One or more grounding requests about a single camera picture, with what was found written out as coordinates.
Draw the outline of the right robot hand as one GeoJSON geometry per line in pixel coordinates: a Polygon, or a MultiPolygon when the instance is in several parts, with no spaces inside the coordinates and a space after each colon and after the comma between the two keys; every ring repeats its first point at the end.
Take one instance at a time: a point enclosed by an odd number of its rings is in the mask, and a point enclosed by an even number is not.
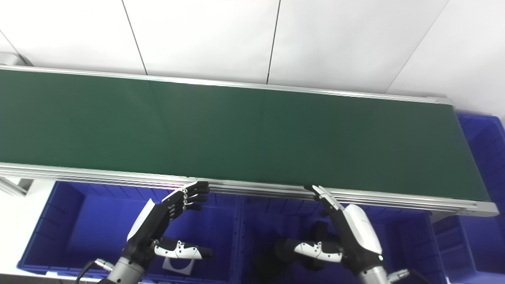
{"type": "Polygon", "coordinates": [[[341,263],[362,284],[387,284],[382,247],[377,234],[361,207],[341,205],[327,189],[319,185],[305,185],[321,203],[334,228],[340,244],[331,241],[295,241],[291,250],[310,258],[341,263]]]}

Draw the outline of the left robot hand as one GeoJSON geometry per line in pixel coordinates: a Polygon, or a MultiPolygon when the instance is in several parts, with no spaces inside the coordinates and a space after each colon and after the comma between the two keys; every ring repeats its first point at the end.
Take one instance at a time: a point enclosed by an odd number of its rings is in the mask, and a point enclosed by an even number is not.
{"type": "Polygon", "coordinates": [[[121,257],[148,268],[155,256],[175,259],[208,259],[213,250],[164,237],[171,221],[187,210],[200,210],[208,200],[209,182],[196,181],[172,191],[155,204],[148,201],[127,237],[121,257]]]}

